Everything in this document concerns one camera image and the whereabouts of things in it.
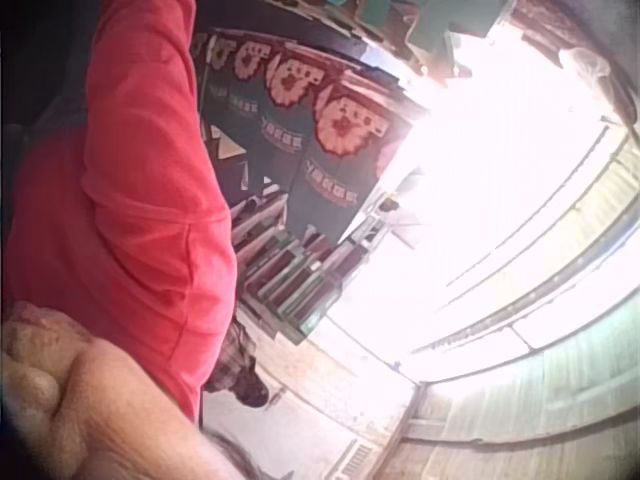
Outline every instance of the wall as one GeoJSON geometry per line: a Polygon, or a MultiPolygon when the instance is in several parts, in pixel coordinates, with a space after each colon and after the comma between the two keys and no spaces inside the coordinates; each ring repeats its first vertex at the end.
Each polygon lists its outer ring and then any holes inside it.
{"type": "Polygon", "coordinates": [[[429,386],[381,479],[618,478],[639,451],[640,293],[562,343],[429,386]]]}

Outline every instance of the white light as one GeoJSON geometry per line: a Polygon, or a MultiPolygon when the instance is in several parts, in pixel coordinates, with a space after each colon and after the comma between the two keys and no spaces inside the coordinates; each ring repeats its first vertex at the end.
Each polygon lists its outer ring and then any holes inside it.
{"type": "Polygon", "coordinates": [[[574,288],[517,321],[513,328],[534,348],[570,335],[638,287],[634,265],[640,265],[640,230],[574,288]]]}
{"type": "Polygon", "coordinates": [[[412,355],[401,369],[410,378],[436,382],[499,365],[528,351],[524,342],[505,328],[445,352],[412,355]]]}

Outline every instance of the merchandise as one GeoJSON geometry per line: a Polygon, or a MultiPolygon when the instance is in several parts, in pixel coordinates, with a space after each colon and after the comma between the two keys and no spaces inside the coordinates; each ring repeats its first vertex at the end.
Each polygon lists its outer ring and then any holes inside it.
{"type": "Polygon", "coordinates": [[[300,45],[287,44],[266,71],[268,95],[260,106],[260,134],[249,169],[289,191],[314,132],[317,95],[359,66],[300,45]]]}
{"type": "Polygon", "coordinates": [[[224,131],[246,148],[249,155],[262,155],[251,146],[258,134],[260,105],[267,95],[265,73],[267,65],[284,49],[286,40],[251,32],[233,31],[233,34],[238,36],[238,47],[233,57],[224,131]]]}
{"type": "Polygon", "coordinates": [[[311,225],[339,243],[411,170],[411,159],[395,157],[418,116],[391,97],[349,78],[320,92],[315,135],[288,202],[289,231],[311,225]]]}
{"type": "Polygon", "coordinates": [[[229,85],[233,63],[242,37],[234,32],[216,30],[207,45],[207,66],[203,79],[200,114],[205,122],[225,131],[229,103],[229,85]]]}

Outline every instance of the person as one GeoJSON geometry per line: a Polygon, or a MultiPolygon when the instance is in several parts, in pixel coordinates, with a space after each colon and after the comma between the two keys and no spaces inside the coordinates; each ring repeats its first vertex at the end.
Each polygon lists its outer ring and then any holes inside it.
{"type": "Polygon", "coordinates": [[[54,478],[238,478],[195,427],[236,283],[196,111],[195,1],[76,6],[62,92],[14,185],[3,403],[54,478]]]}
{"type": "Polygon", "coordinates": [[[229,390],[247,407],[264,407],[269,402],[269,389],[256,373],[255,352],[256,343],[234,315],[204,391],[229,390]]]}

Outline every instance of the wooden panel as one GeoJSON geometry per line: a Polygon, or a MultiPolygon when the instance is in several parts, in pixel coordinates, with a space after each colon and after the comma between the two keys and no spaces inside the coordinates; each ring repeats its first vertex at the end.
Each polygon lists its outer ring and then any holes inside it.
{"type": "Polygon", "coordinates": [[[541,353],[430,386],[406,435],[510,441],[588,425],[636,406],[640,388],[638,312],[640,294],[541,353]],[[443,409],[447,408],[445,417],[443,409]],[[443,422],[441,434],[424,428],[443,422]]]}
{"type": "Polygon", "coordinates": [[[401,443],[380,480],[603,480],[623,478],[640,449],[640,423],[534,448],[401,443]]]}
{"type": "Polygon", "coordinates": [[[434,449],[435,447],[428,445],[400,443],[391,461],[374,478],[384,480],[422,478],[422,472],[434,449]]]}

